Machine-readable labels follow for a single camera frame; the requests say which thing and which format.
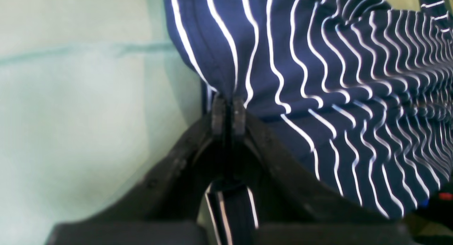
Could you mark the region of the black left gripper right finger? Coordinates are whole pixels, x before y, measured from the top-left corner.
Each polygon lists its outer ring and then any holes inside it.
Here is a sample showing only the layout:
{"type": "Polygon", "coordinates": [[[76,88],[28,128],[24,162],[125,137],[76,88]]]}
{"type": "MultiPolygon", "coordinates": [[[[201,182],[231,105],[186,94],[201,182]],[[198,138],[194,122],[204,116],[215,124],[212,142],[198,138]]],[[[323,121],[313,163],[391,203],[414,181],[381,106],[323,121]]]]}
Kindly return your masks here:
{"type": "Polygon", "coordinates": [[[403,224],[344,199],[292,157],[270,129],[232,101],[232,176],[248,185],[262,222],[254,245],[412,245],[403,224]]]}

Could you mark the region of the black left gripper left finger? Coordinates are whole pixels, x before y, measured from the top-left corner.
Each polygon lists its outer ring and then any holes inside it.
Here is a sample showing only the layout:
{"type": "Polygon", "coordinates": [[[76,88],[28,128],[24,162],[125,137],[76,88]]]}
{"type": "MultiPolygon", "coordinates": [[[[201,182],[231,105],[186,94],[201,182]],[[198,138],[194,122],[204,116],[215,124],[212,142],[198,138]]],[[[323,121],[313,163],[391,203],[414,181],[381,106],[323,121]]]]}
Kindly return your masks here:
{"type": "Polygon", "coordinates": [[[206,189],[222,174],[208,148],[222,146],[226,117],[226,101],[215,97],[211,112],[129,192],[92,217],[56,225],[47,245],[208,245],[197,217],[206,189]]]}

